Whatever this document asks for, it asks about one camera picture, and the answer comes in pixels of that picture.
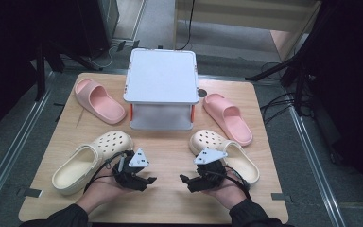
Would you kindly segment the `white and orange shoe rack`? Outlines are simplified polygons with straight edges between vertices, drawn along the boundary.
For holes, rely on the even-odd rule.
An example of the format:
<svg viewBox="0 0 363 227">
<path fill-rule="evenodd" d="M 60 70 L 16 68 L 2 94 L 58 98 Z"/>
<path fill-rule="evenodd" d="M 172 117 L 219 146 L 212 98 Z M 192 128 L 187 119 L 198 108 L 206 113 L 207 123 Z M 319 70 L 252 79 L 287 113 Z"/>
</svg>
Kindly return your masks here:
<svg viewBox="0 0 363 227">
<path fill-rule="evenodd" d="M 199 103 L 196 54 L 132 50 L 123 98 L 130 105 L 130 127 L 134 130 L 192 130 Z"/>
</svg>

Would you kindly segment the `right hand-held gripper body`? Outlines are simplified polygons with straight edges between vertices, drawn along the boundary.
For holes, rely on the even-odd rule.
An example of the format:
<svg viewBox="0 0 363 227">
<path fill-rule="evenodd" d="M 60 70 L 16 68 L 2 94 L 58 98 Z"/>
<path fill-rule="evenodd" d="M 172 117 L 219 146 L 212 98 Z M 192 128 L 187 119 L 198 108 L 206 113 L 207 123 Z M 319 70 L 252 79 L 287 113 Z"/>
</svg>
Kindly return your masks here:
<svg viewBox="0 0 363 227">
<path fill-rule="evenodd" d="M 227 157 L 225 151 L 205 148 L 194 160 L 199 176 L 194 180 L 195 190 L 208 190 L 222 184 L 226 169 L 222 160 Z"/>
</svg>

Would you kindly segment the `person's right hand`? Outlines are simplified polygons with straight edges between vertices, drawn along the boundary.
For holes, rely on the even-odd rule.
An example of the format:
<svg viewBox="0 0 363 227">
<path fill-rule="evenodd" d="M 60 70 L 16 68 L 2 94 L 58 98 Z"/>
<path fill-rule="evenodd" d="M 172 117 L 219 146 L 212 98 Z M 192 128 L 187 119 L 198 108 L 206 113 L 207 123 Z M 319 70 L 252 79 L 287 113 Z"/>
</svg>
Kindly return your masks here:
<svg viewBox="0 0 363 227">
<path fill-rule="evenodd" d="M 228 210 L 247 198 L 237 184 L 228 179 L 224 180 L 219 187 L 203 190 L 202 193 L 216 198 Z"/>
</svg>

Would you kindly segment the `black curtain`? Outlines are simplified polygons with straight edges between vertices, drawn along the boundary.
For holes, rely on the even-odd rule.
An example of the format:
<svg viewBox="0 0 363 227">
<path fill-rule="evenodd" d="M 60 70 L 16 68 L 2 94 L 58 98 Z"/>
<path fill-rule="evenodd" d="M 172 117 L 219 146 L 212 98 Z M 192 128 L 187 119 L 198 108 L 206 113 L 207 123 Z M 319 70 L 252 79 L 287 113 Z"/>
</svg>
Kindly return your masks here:
<svg viewBox="0 0 363 227">
<path fill-rule="evenodd" d="M 321 27 L 311 56 L 311 83 L 339 132 L 332 143 L 343 161 L 363 175 L 363 0 L 322 0 Z"/>
<path fill-rule="evenodd" d="M 36 46 L 54 41 L 71 0 L 0 0 L 0 121 L 36 84 Z"/>
</svg>

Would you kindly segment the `black tripod stand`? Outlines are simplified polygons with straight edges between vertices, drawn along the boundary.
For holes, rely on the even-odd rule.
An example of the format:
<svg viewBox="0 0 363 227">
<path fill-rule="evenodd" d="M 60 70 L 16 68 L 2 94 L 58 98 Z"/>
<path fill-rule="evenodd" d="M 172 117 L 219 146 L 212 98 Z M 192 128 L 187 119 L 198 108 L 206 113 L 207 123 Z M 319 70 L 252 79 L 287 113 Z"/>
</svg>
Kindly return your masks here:
<svg viewBox="0 0 363 227">
<path fill-rule="evenodd" d="M 303 88 L 304 79 L 308 75 L 305 66 L 305 57 L 308 50 L 302 47 L 294 56 L 286 61 L 280 62 L 270 69 L 261 72 L 258 75 L 252 77 L 245 77 L 247 81 L 259 81 L 279 71 L 285 70 L 280 79 L 280 83 L 283 87 L 290 86 L 293 82 L 296 82 L 296 88 L 294 92 L 293 107 L 299 116 L 303 116 Z"/>
<path fill-rule="evenodd" d="M 40 101 L 46 92 L 44 64 L 48 62 L 53 71 L 62 72 L 64 70 L 64 62 L 61 59 L 61 54 L 64 54 L 88 70 L 101 71 L 101 68 L 84 60 L 81 56 L 65 48 L 60 43 L 52 40 L 40 40 L 36 46 L 37 101 Z"/>
</svg>

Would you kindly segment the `black cabinet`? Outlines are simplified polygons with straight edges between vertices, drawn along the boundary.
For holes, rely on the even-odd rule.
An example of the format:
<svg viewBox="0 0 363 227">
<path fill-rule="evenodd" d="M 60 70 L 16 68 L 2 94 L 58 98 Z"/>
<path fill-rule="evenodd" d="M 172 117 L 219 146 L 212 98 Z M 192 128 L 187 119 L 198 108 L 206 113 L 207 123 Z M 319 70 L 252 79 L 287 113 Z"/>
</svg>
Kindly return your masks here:
<svg viewBox="0 0 363 227">
<path fill-rule="evenodd" d="M 108 50 L 119 20 L 117 0 L 78 0 L 86 55 L 95 58 Z"/>
</svg>

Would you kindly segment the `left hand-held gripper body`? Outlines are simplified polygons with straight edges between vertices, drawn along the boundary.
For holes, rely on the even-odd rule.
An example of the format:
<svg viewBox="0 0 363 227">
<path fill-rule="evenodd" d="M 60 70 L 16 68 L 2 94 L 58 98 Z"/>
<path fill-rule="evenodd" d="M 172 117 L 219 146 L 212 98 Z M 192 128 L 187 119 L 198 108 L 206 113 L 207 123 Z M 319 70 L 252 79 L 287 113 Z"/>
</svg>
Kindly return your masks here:
<svg viewBox="0 0 363 227">
<path fill-rule="evenodd" d="M 115 164 L 112 174 L 122 187 L 134 190 L 135 183 L 146 183 L 144 178 L 137 175 L 145 167 L 148 167 L 148 160 L 140 148 L 136 152 L 127 150 Z"/>
</svg>

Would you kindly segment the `metal floor rail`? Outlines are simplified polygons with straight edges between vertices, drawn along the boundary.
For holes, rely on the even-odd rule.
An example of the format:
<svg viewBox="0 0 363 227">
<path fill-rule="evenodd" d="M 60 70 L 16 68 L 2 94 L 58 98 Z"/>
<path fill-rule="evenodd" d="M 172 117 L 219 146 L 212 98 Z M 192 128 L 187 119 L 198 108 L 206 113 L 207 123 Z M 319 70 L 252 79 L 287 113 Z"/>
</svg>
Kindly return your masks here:
<svg viewBox="0 0 363 227">
<path fill-rule="evenodd" d="M 311 171 L 317 184 L 317 188 L 320 192 L 323 205 L 326 209 L 326 212 L 329 216 L 329 219 L 331 220 L 333 227 L 347 227 L 344 217 L 341 214 L 335 194 L 326 178 L 326 175 L 320 164 L 320 160 L 302 118 L 298 116 L 293 107 L 290 108 L 289 112 L 295 125 L 296 131 L 302 142 L 302 147 L 309 162 Z"/>
<path fill-rule="evenodd" d="M 31 109 L 28 112 L 25 121 L 23 122 L 21 128 L 11 142 L 5 156 L 3 157 L 3 160 L 0 162 L 0 190 L 4 185 L 9 175 L 9 172 L 13 168 L 28 136 L 30 135 L 37 120 L 39 119 L 45 103 L 51 95 L 52 86 L 55 82 L 56 77 L 57 74 L 53 71 L 51 71 L 46 77 L 46 92 L 42 95 L 39 101 L 33 102 L 33 105 L 31 106 Z"/>
</svg>

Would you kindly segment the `beige wooden furniture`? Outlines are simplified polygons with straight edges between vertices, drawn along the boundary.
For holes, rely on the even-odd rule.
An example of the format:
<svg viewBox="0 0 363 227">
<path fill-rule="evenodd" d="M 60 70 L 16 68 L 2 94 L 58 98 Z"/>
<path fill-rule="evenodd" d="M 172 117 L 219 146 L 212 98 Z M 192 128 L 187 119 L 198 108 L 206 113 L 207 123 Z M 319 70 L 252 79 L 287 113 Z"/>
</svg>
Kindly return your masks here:
<svg viewBox="0 0 363 227">
<path fill-rule="evenodd" d="M 177 22 L 193 11 L 196 22 L 268 29 L 284 61 L 312 30 L 320 6 L 320 0 L 175 0 L 173 44 Z"/>
</svg>

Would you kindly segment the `pink slipper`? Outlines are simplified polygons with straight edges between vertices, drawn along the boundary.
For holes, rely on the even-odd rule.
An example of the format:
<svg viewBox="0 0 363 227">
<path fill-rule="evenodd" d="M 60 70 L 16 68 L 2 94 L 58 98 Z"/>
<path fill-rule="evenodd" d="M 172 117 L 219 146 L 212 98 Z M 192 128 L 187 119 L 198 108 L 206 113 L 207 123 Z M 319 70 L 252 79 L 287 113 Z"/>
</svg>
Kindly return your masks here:
<svg viewBox="0 0 363 227">
<path fill-rule="evenodd" d="M 249 145 L 253 139 L 250 128 L 244 121 L 240 109 L 220 94 L 210 94 L 203 99 L 203 108 L 229 139 L 240 146 Z"/>
<path fill-rule="evenodd" d="M 78 103 L 103 122 L 113 125 L 123 120 L 126 111 L 114 100 L 106 88 L 92 79 L 82 79 L 75 86 Z"/>
</svg>

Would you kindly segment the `person's left hand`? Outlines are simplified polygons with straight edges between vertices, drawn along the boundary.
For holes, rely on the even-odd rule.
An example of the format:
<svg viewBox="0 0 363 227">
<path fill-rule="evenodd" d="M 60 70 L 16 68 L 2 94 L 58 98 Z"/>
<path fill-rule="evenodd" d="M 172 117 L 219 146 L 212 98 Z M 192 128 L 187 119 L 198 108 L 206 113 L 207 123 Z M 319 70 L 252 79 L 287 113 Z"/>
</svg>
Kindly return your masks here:
<svg viewBox="0 0 363 227">
<path fill-rule="evenodd" d="M 95 180 L 85 193 L 76 201 L 76 205 L 82 208 L 87 214 L 93 212 L 97 207 L 115 200 L 127 193 L 127 189 L 119 185 L 114 177 L 102 177 Z"/>
</svg>

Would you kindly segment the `cream clog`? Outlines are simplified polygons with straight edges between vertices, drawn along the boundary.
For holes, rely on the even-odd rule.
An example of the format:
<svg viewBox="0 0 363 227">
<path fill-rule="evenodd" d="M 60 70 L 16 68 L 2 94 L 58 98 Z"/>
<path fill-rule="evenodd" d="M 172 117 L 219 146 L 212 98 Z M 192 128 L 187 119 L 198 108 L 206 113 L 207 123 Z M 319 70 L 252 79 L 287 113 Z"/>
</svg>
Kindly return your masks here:
<svg viewBox="0 0 363 227">
<path fill-rule="evenodd" d="M 225 152 L 227 156 L 220 159 L 224 166 L 235 169 L 250 185 L 260 179 L 259 169 L 250 160 L 247 152 L 237 142 L 228 140 L 214 131 L 197 131 L 190 138 L 189 148 L 195 156 L 206 148 Z"/>
<path fill-rule="evenodd" d="M 52 176 L 52 184 L 62 195 L 72 195 L 91 180 L 98 168 L 115 153 L 133 149 L 131 137 L 109 131 L 92 143 L 80 145 Z"/>
</svg>

